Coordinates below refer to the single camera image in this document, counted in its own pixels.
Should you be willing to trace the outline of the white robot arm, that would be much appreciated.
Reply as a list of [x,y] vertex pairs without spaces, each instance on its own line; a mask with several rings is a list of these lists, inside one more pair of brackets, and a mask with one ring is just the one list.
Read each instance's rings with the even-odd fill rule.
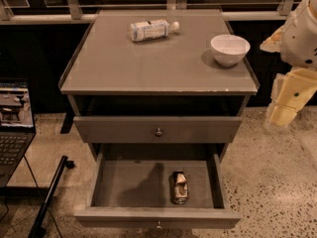
[[270,124],[285,127],[317,91],[317,0],[302,0],[260,49],[280,53],[291,65],[286,75],[276,76],[266,114]]

